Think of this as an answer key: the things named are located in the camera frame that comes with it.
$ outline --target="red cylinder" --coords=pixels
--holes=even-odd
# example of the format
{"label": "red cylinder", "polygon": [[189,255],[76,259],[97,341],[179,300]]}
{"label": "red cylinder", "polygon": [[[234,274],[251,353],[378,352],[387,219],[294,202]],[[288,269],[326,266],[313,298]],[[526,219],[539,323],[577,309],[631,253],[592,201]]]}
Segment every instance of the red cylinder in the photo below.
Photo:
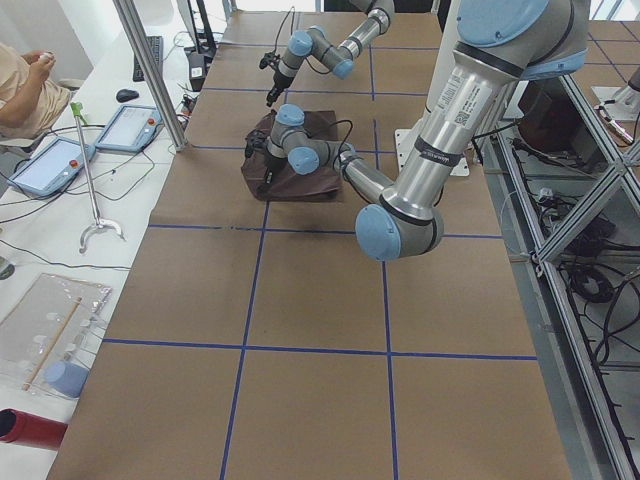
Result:
{"label": "red cylinder", "polygon": [[20,410],[0,411],[0,442],[58,450],[67,425]]}

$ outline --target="wooden stick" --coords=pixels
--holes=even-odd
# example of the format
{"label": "wooden stick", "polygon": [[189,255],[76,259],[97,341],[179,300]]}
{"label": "wooden stick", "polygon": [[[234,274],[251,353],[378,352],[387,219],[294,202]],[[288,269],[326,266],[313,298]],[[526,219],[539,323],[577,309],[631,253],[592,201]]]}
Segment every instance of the wooden stick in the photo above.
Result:
{"label": "wooden stick", "polygon": [[71,321],[71,317],[73,317],[73,315],[76,313],[76,310],[80,306],[81,302],[82,302],[82,297],[76,298],[76,302],[74,303],[73,307],[71,307],[71,311],[62,322],[62,325],[60,325],[60,328],[56,332],[56,335],[51,339],[51,342],[49,342],[49,345],[47,345],[47,348],[45,349],[45,351],[42,353],[42,358],[38,362],[38,365],[36,365],[36,368],[33,370],[33,372],[31,372],[31,375],[29,375],[29,378],[27,378],[25,382],[22,384],[22,390],[24,391],[29,390],[29,388],[31,387],[31,384],[38,376],[38,373],[40,373],[40,370],[42,369],[44,362],[46,362],[47,358],[49,358],[49,354],[51,353],[51,350],[53,350],[53,347],[55,347],[56,343],[58,343],[58,340],[60,340],[60,336],[62,335],[62,332],[64,332],[64,329],[67,328],[67,325]]}

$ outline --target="white table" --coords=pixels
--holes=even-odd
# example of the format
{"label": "white table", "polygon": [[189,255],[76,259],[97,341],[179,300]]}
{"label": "white table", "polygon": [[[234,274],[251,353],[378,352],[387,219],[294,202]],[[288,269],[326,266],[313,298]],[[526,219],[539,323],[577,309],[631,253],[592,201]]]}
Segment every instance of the white table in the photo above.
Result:
{"label": "white table", "polygon": [[[184,30],[179,15],[162,27],[147,28],[147,35],[163,35],[164,60],[163,76],[174,105],[178,105],[184,93],[180,85],[188,85],[188,63],[181,47],[175,47],[176,33]],[[187,35],[179,35],[180,43],[188,42]],[[153,98],[145,82],[134,83],[131,80],[133,53],[124,33],[114,41],[104,58],[95,67],[74,101],[83,104],[83,114],[90,124],[106,124],[113,116],[119,104],[115,94],[121,88],[132,88],[140,92],[140,98],[129,102],[132,105],[154,105]],[[60,117],[54,128],[75,125],[71,110]],[[91,142],[98,130],[85,133],[87,142]],[[61,132],[68,138],[77,139],[75,130]],[[50,140],[45,140],[41,148]],[[62,195],[52,204],[28,217],[6,224],[0,224],[0,238],[15,246],[28,249],[50,261],[67,264],[123,265],[130,267],[146,230],[149,213],[154,207],[161,188],[169,172],[175,150],[166,130],[146,149],[147,155],[155,162],[155,168],[127,196],[117,202],[98,197],[98,205],[104,218],[117,221],[123,228],[126,241],[110,230],[101,235],[93,235],[84,255],[78,252],[82,231],[93,223],[91,204],[88,195]],[[98,153],[92,162],[94,177],[114,171],[96,179],[96,190],[111,197],[124,193],[136,180],[149,169],[149,160],[139,155],[122,168],[118,165],[129,159],[130,155]],[[81,172],[74,182],[85,182]],[[86,191],[86,186],[77,191]],[[14,218],[34,210],[42,201],[1,206],[9,202],[24,200],[20,192],[9,188],[0,199],[0,221]],[[73,269],[51,266],[33,256],[13,250],[0,244],[0,255],[7,258],[16,267],[15,273],[0,281],[0,319],[11,311],[27,289],[41,273],[59,274],[80,280],[101,283],[113,288],[113,291],[100,316],[109,320],[122,292],[127,271],[105,269]],[[23,392],[15,387],[15,382],[0,378],[0,409],[15,408],[32,412],[54,420],[68,422],[75,409],[76,402],[63,400],[38,393]],[[44,479],[51,467],[56,453],[11,444],[0,444],[0,472],[7,480]]]}

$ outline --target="blue cup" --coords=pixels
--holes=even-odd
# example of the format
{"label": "blue cup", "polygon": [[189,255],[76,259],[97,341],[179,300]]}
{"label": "blue cup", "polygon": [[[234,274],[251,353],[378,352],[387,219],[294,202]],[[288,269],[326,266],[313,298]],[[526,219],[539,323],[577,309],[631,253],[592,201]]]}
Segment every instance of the blue cup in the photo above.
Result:
{"label": "blue cup", "polygon": [[80,396],[88,376],[86,368],[64,361],[51,364],[44,372],[44,379],[49,385],[71,398]]}

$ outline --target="keyboard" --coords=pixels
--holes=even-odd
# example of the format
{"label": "keyboard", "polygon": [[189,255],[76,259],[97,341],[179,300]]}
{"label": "keyboard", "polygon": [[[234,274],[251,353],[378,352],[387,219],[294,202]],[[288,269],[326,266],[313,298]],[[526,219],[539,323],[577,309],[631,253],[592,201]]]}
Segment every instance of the keyboard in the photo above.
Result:
{"label": "keyboard", "polygon": [[[151,47],[151,53],[153,53],[153,60],[158,65],[158,70],[162,73],[162,37],[160,35],[151,35],[147,37],[147,43]],[[133,56],[133,81],[141,82],[144,80],[144,73],[142,67],[136,56]]]}

